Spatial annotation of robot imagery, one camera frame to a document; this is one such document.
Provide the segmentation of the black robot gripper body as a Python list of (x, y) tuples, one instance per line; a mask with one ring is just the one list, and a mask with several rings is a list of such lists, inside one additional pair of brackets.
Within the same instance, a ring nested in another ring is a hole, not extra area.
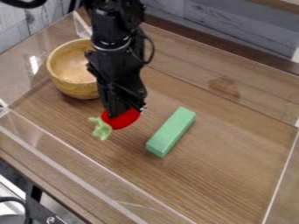
[(106, 49), (93, 45), (85, 53), (89, 59), (89, 71), (97, 77), (98, 83), (115, 82), (126, 88), (126, 100), (130, 108), (146, 104), (147, 90), (141, 78), (146, 56), (146, 44), (134, 43), (123, 49)]

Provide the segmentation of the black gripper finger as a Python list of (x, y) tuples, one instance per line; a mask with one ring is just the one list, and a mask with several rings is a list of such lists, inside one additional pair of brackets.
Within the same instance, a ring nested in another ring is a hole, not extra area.
[(109, 117), (119, 117), (130, 109), (126, 88), (115, 82), (98, 83), (98, 91)]
[(137, 108), (139, 113), (145, 113), (147, 111), (147, 105), (145, 104), (142, 107)]

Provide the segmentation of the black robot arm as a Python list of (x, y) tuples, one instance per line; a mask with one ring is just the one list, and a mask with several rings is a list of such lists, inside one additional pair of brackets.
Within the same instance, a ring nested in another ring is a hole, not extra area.
[(141, 78), (146, 42), (141, 24), (146, 9), (139, 0), (83, 0), (91, 19), (87, 69), (97, 77), (107, 115), (119, 117), (146, 105), (147, 91)]

